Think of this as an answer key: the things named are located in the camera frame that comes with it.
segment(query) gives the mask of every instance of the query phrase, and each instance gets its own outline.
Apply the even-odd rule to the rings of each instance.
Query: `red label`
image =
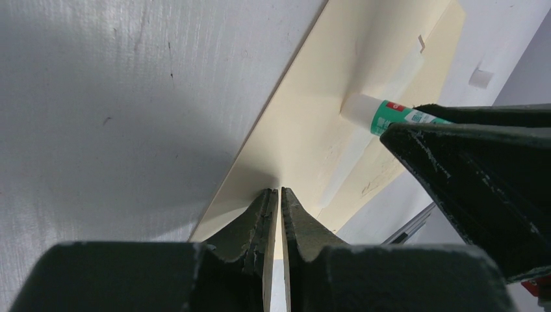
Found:
[[[398,111],[398,112],[403,112],[404,109],[405,109],[405,106],[402,106],[400,104],[396,104],[396,103],[393,103],[393,102],[388,102],[387,107],[390,108],[390,109],[394,109],[395,111]]]

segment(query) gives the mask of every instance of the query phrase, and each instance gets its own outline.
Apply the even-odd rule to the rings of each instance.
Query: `green label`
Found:
[[[382,135],[393,122],[415,122],[418,124],[451,124],[447,120],[434,117],[416,109],[403,105],[383,101],[371,121],[371,133]]]

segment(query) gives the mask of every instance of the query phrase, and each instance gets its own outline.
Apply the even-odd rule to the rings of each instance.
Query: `glue stick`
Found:
[[[346,99],[340,114],[352,123],[364,127],[380,136],[391,123],[415,122],[418,124],[451,124],[447,120],[434,117],[403,105],[365,96],[352,94]]]

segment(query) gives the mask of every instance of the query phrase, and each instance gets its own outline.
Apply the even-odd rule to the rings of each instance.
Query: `scratch mark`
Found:
[[[111,118],[111,117],[105,118],[105,120],[103,120],[103,125],[107,124],[107,122],[108,122],[109,120],[111,120],[111,119],[113,119],[113,118]]]
[[[170,79],[172,80],[172,88],[176,89],[176,85],[174,84],[174,74],[172,73],[172,50],[170,49],[170,41],[168,42],[168,58],[170,60]]]
[[[136,39],[136,44],[134,45],[134,52],[138,51],[138,46],[142,43],[142,35],[144,34],[144,28],[146,28],[147,21],[147,3],[145,4],[144,11],[142,13],[142,21],[140,22],[140,33],[138,34],[138,39]]]

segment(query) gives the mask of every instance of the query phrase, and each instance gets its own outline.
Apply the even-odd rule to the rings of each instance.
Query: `white cap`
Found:
[[[351,94],[340,109],[340,115],[353,124],[371,130],[371,123],[375,113],[383,100],[363,94]]]

